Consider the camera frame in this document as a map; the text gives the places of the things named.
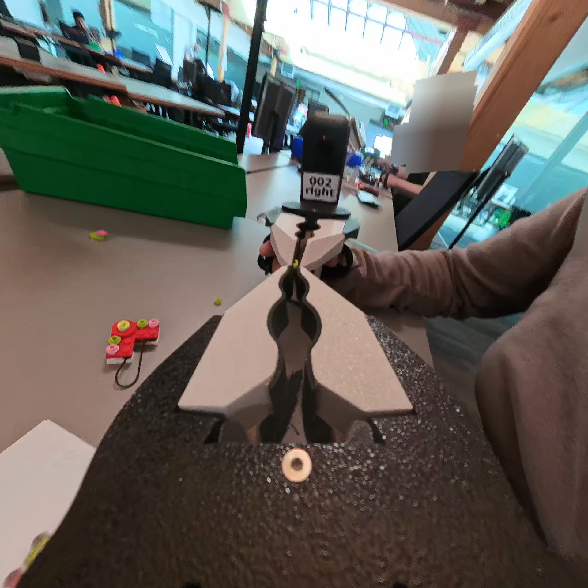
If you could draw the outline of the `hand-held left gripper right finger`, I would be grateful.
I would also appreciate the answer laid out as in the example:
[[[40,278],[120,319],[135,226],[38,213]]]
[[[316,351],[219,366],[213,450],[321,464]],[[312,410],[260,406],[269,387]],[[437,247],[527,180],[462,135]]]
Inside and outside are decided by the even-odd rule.
[[[408,415],[412,402],[366,315],[310,270],[296,270],[305,358],[302,422],[306,440],[327,443],[355,422]]]

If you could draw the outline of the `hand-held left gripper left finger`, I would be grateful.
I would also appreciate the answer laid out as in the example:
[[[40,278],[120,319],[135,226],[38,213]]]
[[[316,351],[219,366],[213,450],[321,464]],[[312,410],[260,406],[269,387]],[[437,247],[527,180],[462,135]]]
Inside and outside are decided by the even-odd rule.
[[[293,277],[291,267],[280,268],[224,313],[180,397],[181,411],[283,441],[295,410]]]

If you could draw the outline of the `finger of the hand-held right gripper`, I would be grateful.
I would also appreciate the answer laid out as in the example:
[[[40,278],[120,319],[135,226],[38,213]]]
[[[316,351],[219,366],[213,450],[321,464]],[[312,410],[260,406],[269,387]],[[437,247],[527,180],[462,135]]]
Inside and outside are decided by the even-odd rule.
[[[280,213],[270,229],[276,259],[280,268],[290,267],[295,259],[302,259],[303,217]]]
[[[345,241],[345,222],[317,222],[312,235],[303,239],[299,266],[310,272],[319,270],[325,263],[336,258]]]

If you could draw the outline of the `person's right forearm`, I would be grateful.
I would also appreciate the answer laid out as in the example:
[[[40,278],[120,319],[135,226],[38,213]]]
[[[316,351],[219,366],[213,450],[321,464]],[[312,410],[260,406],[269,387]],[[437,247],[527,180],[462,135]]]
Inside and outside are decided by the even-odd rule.
[[[331,286],[360,307],[425,317],[498,318],[523,312],[547,290],[571,252],[587,189],[465,248],[381,252],[352,249]]]

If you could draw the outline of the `red lego heart section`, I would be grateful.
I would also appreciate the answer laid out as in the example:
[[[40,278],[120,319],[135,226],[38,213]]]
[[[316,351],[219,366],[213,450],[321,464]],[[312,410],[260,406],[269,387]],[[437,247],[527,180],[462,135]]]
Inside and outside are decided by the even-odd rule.
[[[156,318],[116,322],[107,342],[106,364],[131,364],[140,351],[158,344],[159,332],[160,324]]]

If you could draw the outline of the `black computer monitor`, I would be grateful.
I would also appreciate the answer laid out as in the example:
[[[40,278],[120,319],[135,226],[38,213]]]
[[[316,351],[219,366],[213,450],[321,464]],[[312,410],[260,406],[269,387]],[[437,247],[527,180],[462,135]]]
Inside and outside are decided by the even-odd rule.
[[[462,210],[464,205],[469,205],[470,208],[464,227],[448,245],[448,249],[452,249],[458,244],[469,226],[496,195],[505,180],[511,176],[527,152],[527,146],[515,135],[512,135],[494,163],[485,171],[479,173],[478,178],[465,191],[458,206],[454,209],[454,211]]]
[[[252,136],[263,141],[262,155],[281,151],[296,93],[292,84],[264,73],[252,125]]]

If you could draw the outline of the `black support pole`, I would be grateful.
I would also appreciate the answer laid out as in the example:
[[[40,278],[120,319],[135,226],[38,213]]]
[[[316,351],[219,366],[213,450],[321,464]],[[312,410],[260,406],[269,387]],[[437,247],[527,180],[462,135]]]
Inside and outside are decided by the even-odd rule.
[[[249,114],[251,111],[254,82],[256,78],[259,52],[261,49],[262,35],[264,32],[267,4],[268,1],[256,1],[254,23],[251,34],[251,44],[249,48],[249,56],[247,59],[245,84],[240,107],[238,127],[236,131],[236,147],[238,155],[243,154],[247,125],[250,122]]]

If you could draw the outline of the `black folding chair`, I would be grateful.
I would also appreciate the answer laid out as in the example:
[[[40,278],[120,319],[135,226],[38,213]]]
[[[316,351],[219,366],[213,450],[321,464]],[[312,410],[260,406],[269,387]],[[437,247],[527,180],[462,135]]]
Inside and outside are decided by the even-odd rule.
[[[424,235],[459,199],[477,187],[478,171],[435,173],[421,192],[394,216],[398,251],[404,251]]]

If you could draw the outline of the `green plastic bin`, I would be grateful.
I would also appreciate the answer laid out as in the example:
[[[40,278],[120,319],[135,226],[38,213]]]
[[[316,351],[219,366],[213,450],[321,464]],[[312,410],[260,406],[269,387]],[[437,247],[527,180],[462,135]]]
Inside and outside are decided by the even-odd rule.
[[[231,229],[247,210],[238,165],[89,122],[12,103],[1,147],[21,190]]]
[[[33,107],[44,115],[59,115],[92,123],[229,164],[238,164],[237,147],[227,139],[136,109],[117,106],[103,98],[76,98],[61,86],[2,87],[1,109],[16,111],[17,106]]]

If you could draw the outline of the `long grey desk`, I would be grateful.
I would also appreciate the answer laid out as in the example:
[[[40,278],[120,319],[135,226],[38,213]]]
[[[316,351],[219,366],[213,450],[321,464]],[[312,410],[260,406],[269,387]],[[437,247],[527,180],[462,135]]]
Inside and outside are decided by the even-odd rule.
[[[224,109],[213,107],[155,84],[103,73],[98,69],[57,58],[50,54],[40,55],[39,61],[25,58],[19,53],[17,41],[11,38],[1,37],[1,65],[24,72],[54,77],[62,81],[67,80],[94,86],[146,104],[177,108],[213,118],[228,117],[228,113]]]

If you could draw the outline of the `person's torso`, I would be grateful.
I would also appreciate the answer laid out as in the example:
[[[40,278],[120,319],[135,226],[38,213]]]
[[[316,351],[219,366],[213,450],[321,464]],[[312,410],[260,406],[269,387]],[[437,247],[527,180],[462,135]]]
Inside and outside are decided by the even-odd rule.
[[[566,258],[486,354],[476,399],[534,525],[587,586],[587,257]]]

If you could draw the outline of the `white instruction booklet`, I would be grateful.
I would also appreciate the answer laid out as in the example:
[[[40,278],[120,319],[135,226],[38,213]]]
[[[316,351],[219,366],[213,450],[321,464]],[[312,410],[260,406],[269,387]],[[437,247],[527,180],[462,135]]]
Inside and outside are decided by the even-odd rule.
[[[47,545],[94,453],[50,420],[1,453],[1,587],[16,587]]]

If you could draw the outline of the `wooden support post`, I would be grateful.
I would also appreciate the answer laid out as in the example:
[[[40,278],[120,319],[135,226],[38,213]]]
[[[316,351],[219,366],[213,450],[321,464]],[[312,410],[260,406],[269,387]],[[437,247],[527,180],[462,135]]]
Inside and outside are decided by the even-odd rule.
[[[532,1],[474,100],[459,170],[480,170],[587,18],[587,1]]]

